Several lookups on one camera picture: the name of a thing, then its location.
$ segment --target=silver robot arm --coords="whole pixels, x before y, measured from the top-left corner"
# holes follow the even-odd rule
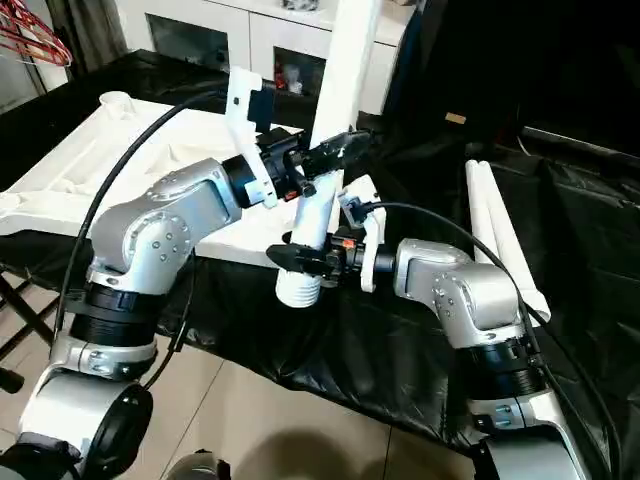
[[[242,216],[231,182],[214,159],[172,172],[141,197],[107,210],[92,228],[91,283],[164,295],[191,250]]]
[[[398,296],[438,316],[463,366],[469,412],[486,434],[476,469],[489,464],[492,474],[509,480],[589,479],[556,395],[531,355],[505,272],[450,245],[405,239],[394,275]]]
[[[250,96],[244,93],[229,95],[243,98],[237,102],[243,105]],[[53,345],[21,417],[17,443],[0,456],[0,480],[76,478],[70,472],[110,479],[124,472],[136,458],[153,407],[138,382],[157,355],[164,296],[191,250],[238,221],[244,208],[273,206],[273,196],[314,195],[313,178],[357,160],[370,142],[367,132],[349,132],[308,150],[304,135],[275,129],[260,137],[258,147],[255,130],[242,115],[232,117],[242,155],[224,165],[207,159],[172,172],[94,223],[88,281],[65,302],[75,317]],[[35,459],[44,456],[43,467],[30,476]]]

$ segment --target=white cylindrical object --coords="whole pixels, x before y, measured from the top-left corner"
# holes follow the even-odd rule
[[[495,255],[499,255],[478,162],[469,160],[465,164],[465,170],[467,173],[467,190],[469,192],[471,231],[474,237],[484,243]],[[475,247],[474,252],[476,262],[493,264],[489,257],[482,253],[478,247]]]
[[[487,162],[480,162],[479,167],[482,172],[484,192],[488,201],[491,224],[493,225],[493,233],[500,260],[511,273],[516,285],[518,285],[523,300],[548,322],[551,319],[549,305],[533,281],[531,270],[529,270],[529,265],[522,252],[511,218],[493,177],[491,166]]]
[[[318,99],[311,148],[349,131],[355,125],[381,10],[382,0],[340,0]],[[329,227],[336,189],[342,186],[342,174],[323,175],[314,184],[317,193],[299,199],[291,242],[320,249]],[[320,282],[319,277],[280,270],[276,295],[290,307],[309,307],[320,295]]]
[[[133,100],[126,92],[106,92],[100,95],[98,100],[113,120],[132,118],[136,114]]]

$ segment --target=gray curtain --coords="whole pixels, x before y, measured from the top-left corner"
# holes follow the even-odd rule
[[[73,53],[74,77],[127,53],[113,0],[47,0],[53,26]]]

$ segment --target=black cable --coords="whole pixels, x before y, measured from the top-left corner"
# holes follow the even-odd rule
[[[618,430],[616,429],[615,422],[611,417],[611,412],[607,408],[607,405],[602,398],[602,394],[600,390],[595,385],[595,382],[591,379],[589,374],[585,371],[584,367],[580,364],[578,359],[575,358],[575,355],[568,349],[568,347],[560,340],[557,333],[554,331],[553,327],[549,325],[549,323],[545,322],[540,314],[534,310],[531,306],[527,305],[527,309],[529,314],[533,316],[540,324],[542,329],[545,331],[547,335],[554,341],[554,343],[560,348],[562,354],[569,360],[569,363],[573,367],[573,369],[580,377],[580,380],[587,386],[588,390],[591,391],[593,398],[596,403],[596,409],[598,410],[600,416],[604,418],[604,425],[607,432],[607,436],[609,439],[609,455],[611,461],[611,475],[613,478],[621,478],[622,475],[622,445],[620,442],[620,436],[618,434]]]
[[[461,227],[460,225],[458,225],[457,223],[453,222],[452,220],[450,220],[450,219],[448,219],[448,218],[446,218],[446,217],[444,217],[444,216],[442,216],[442,215],[440,215],[440,214],[438,214],[436,212],[433,212],[433,211],[431,211],[431,210],[429,210],[427,208],[423,208],[423,207],[419,207],[417,205],[411,205],[411,204],[403,203],[403,202],[376,202],[376,203],[369,202],[369,203],[365,203],[365,204],[361,205],[360,208],[365,213],[371,212],[372,210],[375,210],[375,209],[378,209],[378,208],[400,208],[400,209],[406,209],[406,210],[413,210],[415,212],[422,213],[423,215],[427,215],[429,217],[435,218],[436,220],[448,225],[453,230],[455,230],[458,233],[460,233],[461,235],[463,235],[466,239],[470,240],[475,247],[477,247],[498,268],[503,270],[509,276],[509,278],[513,282],[514,286],[516,287],[516,292],[518,294],[518,306],[519,306],[518,308],[520,309],[520,312],[521,312],[521,315],[522,315],[522,319],[523,319],[523,323],[524,323],[524,326],[525,326],[525,331],[526,331],[527,336],[529,337],[529,339],[531,341],[531,344],[532,344],[534,352],[540,353],[540,347],[538,345],[538,342],[537,342],[537,339],[536,339],[536,336],[535,336],[535,332],[533,331],[533,326],[531,325],[531,319],[529,318],[529,313],[532,313],[532,312],[534,312],[534,313],[532,313],[534,318],[536,318],[536,320],[538,320],[538,322],[545,329],[547,334],[549,334],[549,332],[551,332],[549,334],[549,336],[558,345],[558,347],[561,349],[561,351],[567,357],[567,360],[569,361],[569,363],[576,370],[576,372],[578,373],[578,376],[581,378],[581,380],[583,381],[585,387],[587,388],[587,391],[589,392],[590,396],[592,397],[592,398],[590,398],[590,400],[592,401],[592,403],[596,404],[597,410],[604,417],[603,420],[604,420],[604,423],[605,423],[605,426],[606,426],[605,428],[606,428],[606,431],[607,431],[608,436],[609,436],[609,452],[610,452],[611,470],[609,470],[609,466],[607,465],[607,462],[606,462],[606,460],[604,458],[604,455],[602,453],[602,449],[600,448],[600,446],[598,445],[597,441],[593,437],[593,434],[592,434],[591,430],[589,430],[589,428],[587,427],[586,421],[580,415],[580,413],[578,412],[576,407],[573,405],[573,403],[571,402],[569,397],[561,389],[560,384],[558,383],[558,381],[553,376],[551,370],[549,370],[548,366],[545,365],[544,362],[542,362],[541,367],[542,367],[546,377],[548,378],[549,383],[552,385],[552,387],[558,393],[558,395],[561,397],[561,399],[563,400],[565,405],[571,410],[571,413],[576,417],[576,419],[580,423],[581,428],[585,431],[585,434],[587,435],[587,440],[588,440],[589,444],[591,445],[591,447],[600,452],[600,460],[603,463],[604,470],[611,475],[611,478],[613,478],[614,480],[618,480],[620,478],[620,474],[621,474],[621,471],[622,471],[622,468],[621,468],[622,455],[621,455],[621,448],[620,448],[620,438],[618,436],[618,433],[617,433],[617,430],[616,430],[616,427],[615,427],[615,423],[613,422],[613,418],[611,417],[611,414],[610,414],[606,404],[604,403],[604,400],[602,399],[602,396],[600,395],[600,392],[596,388],[594,382],[589,377],[589,374],[584,370],[584,368],[582,367],[580,362],[571,354],[571,352],[567,349],[567,347],[560,340],[560,338],[551,331],[551,328],[545,328],[545,327],[548,327],[547,323],[542,319],[542,317],[540,317],[538,312],[533,310],[529,305],[527,305],[523,301],[522,296],[520,294],[520,290],[518,289],[518,286],[517,286],[515,280],[513,279],[513,277],[511,276],[511,274],[507,270],[507,268],[504,265],[504,263],[502,263],[502,261],[491,251],[491,249],[489,249],[479,239],[477,239],[472,234],[470,234],[465,228]]]
[[[80,253],[80,248],[82,247],[84,240],[87,238],[89,227],[91,226],[91,223],[93,222],[93,219],[95,218],[96,213],[98,212],[98,207],[100,206],[100,203],[104,199],[105,195],[107,194],[107,191],[115,181],[116,177],[120,174],[122,169],[129,162],[129,160],[131,160],[131,157],[133,157],[133,155],[140,148],[140,146],[144,144],[144,142],[146,142],[149,139],[149,137],[151,137],[151,135],[153,135],[156,131],[158,131],[158,129],[162,127],[165,123],[167,123],[169,120],[175,117],[182,110],[185,110],[186,108],[189,108],[190,106],[192,106],[194,103],[198,103],[200,101],[203,101],[209,98],[220,97],[220,96],[221,96],[221,92],[219,90],[211,90],[211,91],[207,91],[199,95],[196,95],[194,97],[191,97],[188,100],[185,100],[184,102],[182,102],[181,104],[176,105],[175,107],[172,107],[168,112],[166,112],[164,115],[158,118],[155,122],[153,122],[136,139],[136,141],[131,144],[131,146],[127,149],[124,155],[122,155],[120,160],[118,160],[115,166],[111,169],[111,171],[105,178],[104,182],[102,182],[102,185],[100,185],[100,188],[96,192],[96,195],[93,198],[93,201],[89,206],[89,209],[87,210],[87,214],[85,215],[84,220],[82,221],[82,225],[80,226],[80,230],[78,231],[78,236],[76,237],[76,241],[73,245],[73,249],[71,250],[71,255],[69,257],[69,263],[67,264],[67,269],[64,272],[64,279],[62,280],[62,287],[60,288],[60,303],[58,304],[58,310],[56,311],[56,320],[53,326],[52,348],[64,324],[64,302],[65,302],[65,296],[69,291],[69,283],[71,281],[71,273],[73,271],[73,266],[75,265],[76,259],[78,257],[78,253]]]
[[[182,343],[184,342],[184,337],[186,336],[188,331],[187,327],[189,325],[189,322],[188,322],[189,310],[191,309],[193,292],[196,289],[196,277],[197,277],[196,255],[195,255],[195,251],[191,250],[191,284],[189,286],[189,294],[187,296],[187,301],[184,304],[184,309],[182,310],[182,315],[180,316],[180,325],[178,329],[175,331],[173,338],[171,339],[171,342],[169,343],[169,347],[167,348],[167,354],[162,359],[162,363],[160,364],[158,369],[155,371],[155,373],[151,376],[149,381],[144,385],[145,390],[149,390],[153,386],[153,384],[156,383],[156,381],[158,381],[158,378],[160,378],[160,375],[162,375],[162,372],[164,372],[164,369],[167,368],[167,365],[169,365],[169,362],[173,358],[174,353],[182,350]]]

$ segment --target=black cloth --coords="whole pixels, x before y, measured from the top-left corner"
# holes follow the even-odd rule
[[[0,117],[9,186],[98,105],[124,90],[173,103],[218,74],[137,52]],[[309,126],[313,105],[278,99],[276,121]],[[221,104],[204,106],[220,111]],[[411,201],[469,224],[463,147],[383,145],[367,166],[383,199]],[[640,183],[637,170],[570,165],[496,150],[496,180],[532,273],[552,309],[552,325],[601,387],[624,443],[625,478],[640,478]],[[358,172],[347,172],[354,176]],[[404,237],[445,241],[471,251],[452,232],[412,213],[389,211],[388,243]],[[0,267],[57,289],[72,239],[39,232],[0,237]],[[91,258],[87,244],[73,287]],[[473,438],[453,351],[424,306],[394,296],[389,279],[374,294],[326,290],[317,305],[291,310],[274,294],[276,272],[198,258],[190,343],[287,388],[313,392],[451,448]],[[159,329],[175,330],[189,286],[178,278]],[[597,430],[566,360],[541,335],[561,384]]]

